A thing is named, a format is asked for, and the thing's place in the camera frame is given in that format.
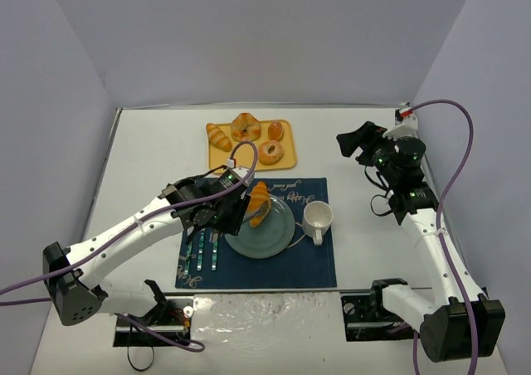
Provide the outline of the large striped croissant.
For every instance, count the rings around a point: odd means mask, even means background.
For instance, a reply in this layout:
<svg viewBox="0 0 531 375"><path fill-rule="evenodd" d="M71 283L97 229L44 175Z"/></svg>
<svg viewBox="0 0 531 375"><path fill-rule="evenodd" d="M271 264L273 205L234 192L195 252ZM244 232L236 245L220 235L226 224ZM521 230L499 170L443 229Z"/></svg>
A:
<svg viewBox="0 0 531 375"><path fill-rule="evenodd" d="M269 214L272 203L267 184L259 181L251 190L246 215L250 217L249 225L258 227Z"/></svg>

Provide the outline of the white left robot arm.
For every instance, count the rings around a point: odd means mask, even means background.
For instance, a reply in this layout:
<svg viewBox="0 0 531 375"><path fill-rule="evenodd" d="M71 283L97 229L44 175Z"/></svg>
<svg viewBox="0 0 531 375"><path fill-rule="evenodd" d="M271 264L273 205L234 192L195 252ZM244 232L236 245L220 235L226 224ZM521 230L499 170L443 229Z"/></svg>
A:
<svg viewBox="0 0 531 375"><path fill-rule="evenodd" d="M89 240L42 252L53 276L45 286L61 323L80 324L95 314L129 314L153 320L168 301L153 280L112 280L110 274L153 244L184 231L205 228L235 235L241 228L254 173L226 169L218 178L198 176L170 183L146 207Z"/></svg>

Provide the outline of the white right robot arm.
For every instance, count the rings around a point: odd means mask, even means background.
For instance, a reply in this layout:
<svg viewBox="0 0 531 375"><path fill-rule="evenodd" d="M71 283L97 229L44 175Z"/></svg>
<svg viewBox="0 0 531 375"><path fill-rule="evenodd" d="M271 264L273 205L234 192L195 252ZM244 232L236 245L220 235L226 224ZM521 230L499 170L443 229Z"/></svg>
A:
<svg viewBox="0 0 531 375"><path fill-rule="evenodd" d="M375 280L368 293L368 320L401 319L419 333L434 363L489 357L504 323L504 307L475 283L442 226L439 202L421 169L425 144L413 136L394 137L371 121L336 139L345 158L359 150L356 162L376 168L374 184L388 194L390 212L410 238L434 296L423 298L400 278Z"/></svg>

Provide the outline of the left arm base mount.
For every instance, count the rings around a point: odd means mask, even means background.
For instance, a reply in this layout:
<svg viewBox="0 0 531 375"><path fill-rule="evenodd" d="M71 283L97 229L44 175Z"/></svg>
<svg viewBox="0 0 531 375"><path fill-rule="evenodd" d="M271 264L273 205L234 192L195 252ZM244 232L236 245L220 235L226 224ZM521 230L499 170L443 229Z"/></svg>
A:
<svg viewBox="0 0 531 375"><path fill-rule="evenodd" d="M170 308L159 317L153 315L136 318L142 325L161 334L174 342L188 346L191 338L193 316L193 297L169 296ZM130 328L130 323L123 319L116 319L112 346L114 348L157 348L169 347L169 344L144 332L142 329Z"/></svg>

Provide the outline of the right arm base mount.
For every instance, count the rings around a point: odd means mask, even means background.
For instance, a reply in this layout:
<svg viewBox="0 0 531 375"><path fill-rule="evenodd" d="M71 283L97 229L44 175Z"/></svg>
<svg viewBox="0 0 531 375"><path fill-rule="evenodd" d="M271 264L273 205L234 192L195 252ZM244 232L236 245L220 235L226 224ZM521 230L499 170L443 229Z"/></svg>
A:
<svg viewBox="0 0 531 375"><path fill-rule="evenodd" d="M382 290L392 285L407 285L407 282L400 278L375 280L368 290L350 290L340 294L347 342L413 339L411 326L383 308Z"/></svg>

